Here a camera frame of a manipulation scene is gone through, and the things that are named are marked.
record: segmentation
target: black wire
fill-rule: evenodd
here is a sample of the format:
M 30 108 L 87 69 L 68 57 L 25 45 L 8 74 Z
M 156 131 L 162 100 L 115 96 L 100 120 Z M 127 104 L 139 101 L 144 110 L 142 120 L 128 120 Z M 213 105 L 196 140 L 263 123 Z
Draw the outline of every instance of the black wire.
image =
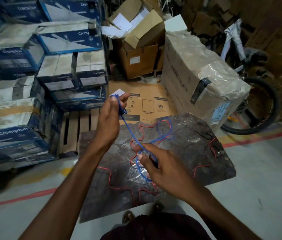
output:
M 209 133 L 207 133 L 207 132 L 204 132 L 203 134 L 201 134 L 201 133 L 197 132 L 196 130 L 193 130 L 193 131 L 198 133 L 200 136 L 202 136 L 206 140 L 211 141 L 213 139 L 213 137 Z M 212 146 L 210 147 L 210 151 L 213 154 L 213 156 L 215 156 L 216 158 L 221 158 L 222 157 L 221 150 L 219 148 L 217 148 L 216 145 L 213 142 L 211 144 L 212 144 Z M 214 147 L 217 150 L 217 153 L 216 152 L 215 152 L 215 154 L 213 153 L 212 147 Z

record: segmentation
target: gray floor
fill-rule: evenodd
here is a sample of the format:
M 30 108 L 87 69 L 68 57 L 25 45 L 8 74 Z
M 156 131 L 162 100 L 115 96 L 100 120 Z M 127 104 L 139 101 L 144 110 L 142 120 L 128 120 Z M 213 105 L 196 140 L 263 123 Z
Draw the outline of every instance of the gray floor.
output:
M 237 170 L 235 178 L 209 185 L 214 196 L 263 239 L 282 239 L 282 137 L 255 144 L 226 148 Z M 0 239 L 17 239 L 44 206 L 50 195 L 0 206 Z M 198 214 L 185 202 L 178 204 L 188 215 Z M 135 207 L 147 214 L 151 204 Z M 77 224 L 71 239 L 99 239 L 121 222 L 123 212 Z

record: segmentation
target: white paper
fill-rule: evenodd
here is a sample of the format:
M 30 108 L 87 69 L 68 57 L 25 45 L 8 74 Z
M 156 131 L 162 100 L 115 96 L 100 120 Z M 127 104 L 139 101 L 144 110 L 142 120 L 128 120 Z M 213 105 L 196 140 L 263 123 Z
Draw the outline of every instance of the white paper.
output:
M 113 23 L 121 30 L 129 31 L 131 28 L 130 22 L 121 14 L 119 13 L 117 17 L 113 20 Z
M 118 38 L 121 38 L 123 37 L 125 31 L 124 30 L 119 30 L 117 29 L 116 27 L 114 26 L 110 26 L 110 27 L 107 27 L 107 26 L 101 26 L 101 33 L 103 35 L 106 35 L 106 36 L 110 36 L 111 38 L 113 36 L 116 36 Z
M 116 90 L 114 93 L 112 93 L 111 95 L 115 95 L 115 94 L 121 96 L 121 95 L 125 94 L 125 92 L 122 91 L 121 89 L 118 89 L 118 90 Z
M 86 77 L 80 79 L 83 86 L 105 84 L 105 76 Z
M 129 29 L 129 33 L 148 15 L 149 11 L 146 9 L 145 6 L 140 8 L 139 13 L 135 16 L 134 19 L 130 22 L 131 28 Z
M 181 17 L 180 14 L 171 19 L 164 21 L 164 25 L 165 25 L 165 31 L 167 32 L 187 30 L 187 26 L 184 23 L 183 18 Z
M 75 87 L 71 80 L 49 82 L 49 83 L 45 83 L 45 85 L 50 91 Z
M 140 63 L 140 56 L 130 58 L 130 65 Z

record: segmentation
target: printed diagram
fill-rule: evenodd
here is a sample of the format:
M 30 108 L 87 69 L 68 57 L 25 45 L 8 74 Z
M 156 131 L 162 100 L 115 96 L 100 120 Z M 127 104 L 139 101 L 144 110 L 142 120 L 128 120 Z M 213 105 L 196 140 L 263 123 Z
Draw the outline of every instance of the printed diagram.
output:
M 155 112 L 155 102 L 153 100 L 142 99 L 142 111 L 146 114 Z

